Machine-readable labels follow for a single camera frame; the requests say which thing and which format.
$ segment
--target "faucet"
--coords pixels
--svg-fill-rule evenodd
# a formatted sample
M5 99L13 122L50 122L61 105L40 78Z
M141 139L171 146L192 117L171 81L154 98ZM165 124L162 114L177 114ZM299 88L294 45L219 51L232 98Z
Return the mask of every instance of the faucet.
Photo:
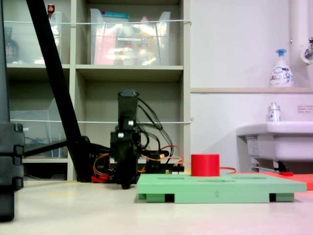
M312 60L313 59L313 38L309 38L309 43L311 45L311 48L305 50L304 57L307 60Z

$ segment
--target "pipe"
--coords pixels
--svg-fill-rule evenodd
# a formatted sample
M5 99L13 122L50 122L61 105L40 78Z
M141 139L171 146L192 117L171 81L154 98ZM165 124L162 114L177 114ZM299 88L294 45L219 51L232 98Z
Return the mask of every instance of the pipe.
M309 0L290 0L291 11L291 54L290 66L296 87L310 87L307 65L302 61L302 45L309 43Z

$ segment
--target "blue lid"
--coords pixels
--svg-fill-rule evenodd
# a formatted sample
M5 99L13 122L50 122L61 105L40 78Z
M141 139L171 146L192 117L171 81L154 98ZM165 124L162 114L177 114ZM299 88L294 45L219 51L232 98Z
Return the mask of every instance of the blue lid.
M104 16L104 17L115 17L115 18L126 18L126 19L129 19L129 14L127 14L127 13L102 11L101 15Z
M278 56L284 56L284 53L286 53L287 51L285 49L278 49L276 51L276 53L278 54Z

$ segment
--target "blue pump cap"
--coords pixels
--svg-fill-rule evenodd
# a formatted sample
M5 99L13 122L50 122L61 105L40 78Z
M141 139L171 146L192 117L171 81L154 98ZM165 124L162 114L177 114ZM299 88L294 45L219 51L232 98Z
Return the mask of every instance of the blue pump cap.
M278 56L284 56L284 53L286 53L287 51L285 49L278 49L276 51L276 53L278 54Z

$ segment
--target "black stand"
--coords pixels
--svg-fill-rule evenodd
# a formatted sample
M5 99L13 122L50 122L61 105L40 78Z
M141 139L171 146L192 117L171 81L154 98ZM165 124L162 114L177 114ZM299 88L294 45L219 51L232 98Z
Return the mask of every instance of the black stand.
M0 0L0 221L14 218L14 192L23 187L24 155L30 156L67 146L77 180L91 182L93 153L108 152L108 148L91 144L87 137L81 136L44 1L27 0L27 4L67 139L24 153L22 125L10 123L9 118L3 8Z

